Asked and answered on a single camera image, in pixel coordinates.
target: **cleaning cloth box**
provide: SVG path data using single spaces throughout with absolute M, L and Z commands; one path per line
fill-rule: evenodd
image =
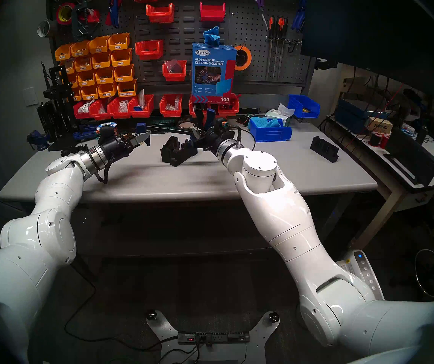
M 192 102 L 226 104 L 231 99 L 237 49 L 220 44 L 219 28 L 192 45 Z

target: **screwdriver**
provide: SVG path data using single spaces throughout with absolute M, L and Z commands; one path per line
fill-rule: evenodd
M 283 49 L 285 48 L 285 40 L 286 40 L 286 32 L 288 31 L 288 18 L 283 19 L 283 25 L 280 25 L 280 38 L 283 40 L 283 45 L 281 46 L 281 54 L 279 56 L 279 67 L 278 67 L 278 75 L 276 76 L 276 79 L 279 78 L 279 72 L 281 71 L 281 60 L 283 59 Z
M 275 29 L 276 29 L 276 23 L 274 21 L 274 16 L 269 17 L 269 32 L 267 33 L 267 39 L 270 40 L 269 42 L 269 52 L 267 55 L 267 70 L 266 70 L 266 80 L 267 76 L 269 75 L 269 69 L 271 66 L 271 52 L 273 50 L 273 40 L 275 37 Z
M 282 39 L 283 38 L 283 28 L 285 26 L 285 19 L 283 17 L 278 19 L 278 26 L 276 27 L 276 33 L 277 39 Z M 276 71 L 276 61 L 278 60 L 278 47 L 279 47 L 279 40 L 276 40 L 276 53 L 274 56 L 274 65 L 273 65 L 273 81 L 274 81 L 274 72 Z

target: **cardboard box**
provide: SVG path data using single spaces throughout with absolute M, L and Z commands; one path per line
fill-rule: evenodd
M 369 117 L 366 120 L 365 127 L 371 132 L 389 134 L 392 130 L 392 124 L 382 118 Z
M 229 103 L 237 49 L 228 45 L 192 45 L 192 102 Z

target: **wall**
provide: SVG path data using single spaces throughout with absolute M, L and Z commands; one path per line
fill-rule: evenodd
M 38 37 L 46 19 L 45 0 L 5 0 L 0 6 L 0 153 L 11 177 L 34 154 L 26 142 L 33 130 L 43 132 L 36 105 L 26 107 L 21 91 L 34 87 L 46 101 L 40 61 L 53 67 L 48 39 Z

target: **blue pliers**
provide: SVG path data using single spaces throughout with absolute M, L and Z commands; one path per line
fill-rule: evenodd
M 299 33 L 303 28 L 303 23 L 305 22 L 305 10 L 306 0 L 300 0 L 295 18 L 293 19 L 293 24 L 291 25 L 291 29 L 296 30 L 297 33 Z

